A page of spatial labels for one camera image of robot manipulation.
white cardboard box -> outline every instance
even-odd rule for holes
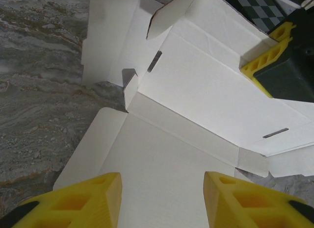
[[[208,227],[205,171],[283,175],[293,152],[288,173],[301,172],[308,106],[269,99],[239,71],[274,44],[223,0],[91,0],[83,82],[125,86],[128,113],[99,111],[54,189],[117,171],[120,228]]]

marble surface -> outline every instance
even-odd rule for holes
[[[0,0],[0,217],[52,189],[100,108],[124,111],[121,87],[80,86],[88,4]],[[247,176],[314,205],[313,177]]]

checkered pattern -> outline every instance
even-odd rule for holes
[[[238,0],[255,25],[264,32],[270,31],[285,17],[272,0]]]

